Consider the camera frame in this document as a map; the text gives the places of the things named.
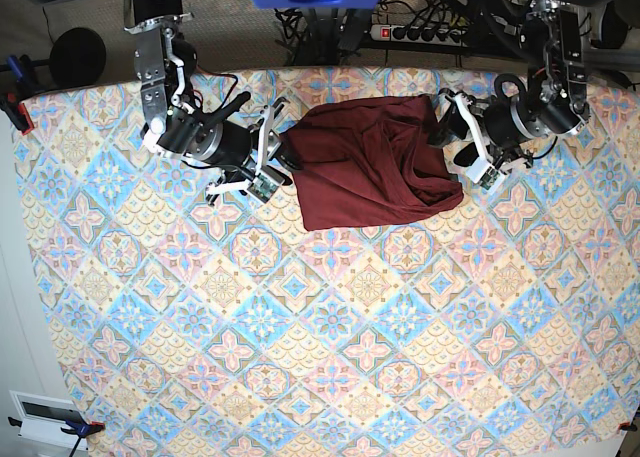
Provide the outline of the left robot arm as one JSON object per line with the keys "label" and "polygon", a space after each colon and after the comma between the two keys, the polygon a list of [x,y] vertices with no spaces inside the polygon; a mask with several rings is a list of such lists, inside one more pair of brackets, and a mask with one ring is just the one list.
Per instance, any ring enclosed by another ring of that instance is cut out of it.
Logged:
{"label": "left robot arm", "polygon": [[465,142],[454,162],[476,182],[526,169],[535,139],[577,134],[588,121],[588,74],[578,8],[611,0],[463,0],[455,5],[470,25],[464,41],[497,40],[527,65],[526,78],[502,73],[486,99],[442,90],[448,107],[428,143]]}

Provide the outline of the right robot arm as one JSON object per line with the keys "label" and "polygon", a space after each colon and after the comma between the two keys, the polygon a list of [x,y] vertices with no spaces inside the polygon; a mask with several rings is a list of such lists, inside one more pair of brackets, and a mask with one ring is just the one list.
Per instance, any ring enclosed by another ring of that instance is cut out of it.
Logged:
{"label": "right robot arm", "polygon": [[141,83],[143,144],[159,157],[196,170],[213,170],[206,189],[208,204],[234,191],[266,203],[280,188],[292,185],[291,175],[299,168],[274,129],[287,101],[279,98],[263,106],[258,121],[248,127],[230,120],[250,100],[248,91],[225,98],[214,111],[204,111],[191,82],[198,68],[197,54],[180,29],[192,18],[182,0],[124,1],[125,30],[136,38],[134,68]]}

